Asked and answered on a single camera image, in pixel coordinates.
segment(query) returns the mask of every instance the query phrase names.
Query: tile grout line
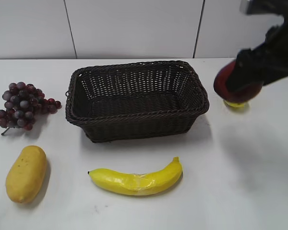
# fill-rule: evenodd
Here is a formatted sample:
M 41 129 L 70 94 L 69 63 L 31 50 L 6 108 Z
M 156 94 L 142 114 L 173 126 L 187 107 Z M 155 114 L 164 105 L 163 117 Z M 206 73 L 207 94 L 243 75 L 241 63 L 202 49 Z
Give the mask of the tile grout line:
M 195 58 L 195 52 L 196 52 L 196 48 L 197 48 L 198 37 L 200 35 L 200 29 L 201 29 L 201 25 L 202 25 L 203 14 L 204 14 L 205 1 L 206 0 L 203 0 L 202 10 L 201 10 L 201 17 L 200 17 L 200 21 L 198 23 L 198 29 L 197 29 L 197 35 L 196 35 L 196 40 L 195 40 L 193 58 Z
M 75 42 L 74 42 L 74 40 L 73 40 L 73 35 L 72 35 L 71 22 L 69 21 L 69 16 L 68 16 L 68 12 L 67 12 L 66 2 L 65 2 L 65 0 L 63 0 L 63 1 L 64 1 L 65 11 L 66 11 L 66 15 L 67 15 L 67 21 L 68 21 L 69 30 L 70 30 L 70 32 L 71 32 L 73 50 L 75 51 L 76 59 L 78 59 L 77 51 L 76 51 L 76 46 L 75 46 Z

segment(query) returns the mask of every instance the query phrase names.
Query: grape stem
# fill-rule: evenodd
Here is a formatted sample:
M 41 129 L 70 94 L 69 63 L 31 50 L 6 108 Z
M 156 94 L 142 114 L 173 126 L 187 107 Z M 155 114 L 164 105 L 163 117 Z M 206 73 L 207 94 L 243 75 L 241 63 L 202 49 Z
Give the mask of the grape stem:
M 4 136 L 4 134 L 9 131 L 10 128 L 7 128 L 3 133 L 1 133 L 1 136 Z

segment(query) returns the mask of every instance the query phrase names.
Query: grape bunch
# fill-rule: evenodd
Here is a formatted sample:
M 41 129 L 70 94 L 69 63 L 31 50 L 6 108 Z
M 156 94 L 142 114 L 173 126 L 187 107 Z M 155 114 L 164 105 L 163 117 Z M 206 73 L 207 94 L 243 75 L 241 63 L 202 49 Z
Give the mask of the grape bunch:
M 11 83 L 9 90 L 2 95 L 5 110 L 0 110 L 0 126 L 2 128 L 24 128 L 29 131 L 35 123 L 36 114 L 55 114 L 61 102 L 53 98 L 45 99 L 41 89 L 23 82 Z

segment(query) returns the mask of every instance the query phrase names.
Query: fake fruit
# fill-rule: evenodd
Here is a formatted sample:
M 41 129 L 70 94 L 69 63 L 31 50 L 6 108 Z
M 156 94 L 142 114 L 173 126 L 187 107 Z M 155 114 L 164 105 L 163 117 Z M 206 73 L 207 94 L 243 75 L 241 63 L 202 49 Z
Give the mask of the fake fruit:
M 0 126 L 2 128 L 33 128 L 34 116 L 37 114 L 54 114 L 61 108 L 61 103 L 53 98 L 45 99 L 41 89 L 32 84 L 11 83 L 2 95 L 6 110 L 0 110 Z
M 40 147 L 25 147 L 6 177 L 6 193 L 11 201 L 31 202 L 42 186 L 46 167 L 47 158 Z
M 125 174 L 110 169 L 95 169 L 88 172 L 93 182 L 114 193 L 145 196 L 160 193 L 179 180 L 182 166 L 178 157 L 164 169 L 147 174 Z
M 215 92 L 226 102 L 234 104 L 245 104 L 250 99 L 254 98 L 259 94 L 261 88 L 263 87 L 263 82 L 254 82 L 237 92 L 229 92 L 226 88 L 226 81 L 233 72 L 236 65 L 236 61 L 230 62 L 217 74 L 214 82 Z

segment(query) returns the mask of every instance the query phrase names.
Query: basket rim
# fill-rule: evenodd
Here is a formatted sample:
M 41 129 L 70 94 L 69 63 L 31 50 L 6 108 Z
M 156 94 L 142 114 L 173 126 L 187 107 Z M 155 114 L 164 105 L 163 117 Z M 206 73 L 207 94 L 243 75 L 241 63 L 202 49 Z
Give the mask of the basket rim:
M 138 120 L 144 120 L 147 118 L 160 118 L 164 117 L 170 117 L 170 116 L 186 116 L 186 115 L 202 115 L 206 113 L 209 109 L 209 101 L 208 101 L 208 96 L 205 88 L 202 86 L 201 82 L 199 81 L 198 87 L 200 88 L 199 92 L 201 94 L 204 94 L 204 100 L 201 101 L 200 104 L 198 104 L 198 107 L 195 108 L 190 108 L 190 109 L 173 109 L 173 110 L 159 110 L 159 111 L 151 111 L 151 112 L 143 112 L 143 113 L 135 113 L 135 114 L 121 114 L 121 115 L 110 115 L 110 116 L 98 116 L 98 117 L 79 117 L 76 116 L 73 112 L 73 97 L 75 94 L 75 84 L 76 81 L 80 76 L 79 72 L 83 72 L 86 70 L 90 70 L 94 68 L 94 70 L 103 70 L 103 71 L 108 71 L 112 69 L 117 69 L 117 68 L 133 68 L 134 65 L 155 65 L 155 64 L 177 64 L 181 66 L 182 68 L 188 68 L 190 70 L 190 75 L 193 76 L 191 78 L 192 81 L 195 81 L 195 78 L 198 78 L 198 75 L 194 71 L 193 67 L 185 61 L 149 61 L 149 62 L 134 62 L 134 63 L 127 63 L 127 64 L 117 64 L 117 65 L 105 65 L 105 66 L 91 66 L 91 67 L 85 67 L 85 68 L 80 68 L 76 70 L 72 74 L 71 82 L 69 85 L 69 90 L 68 90 L 68 95 L 67 95 L 67 102 L 66 102 L 66 119 L 70 123 L 83 123 L 83 122 L 88 122 L 90 124 L 92 123 L 104 123 L 104 122 L 111 122 L 113 121 L 125 121 L 125 120 L 130 120 L 130 119 L 138 119 Z

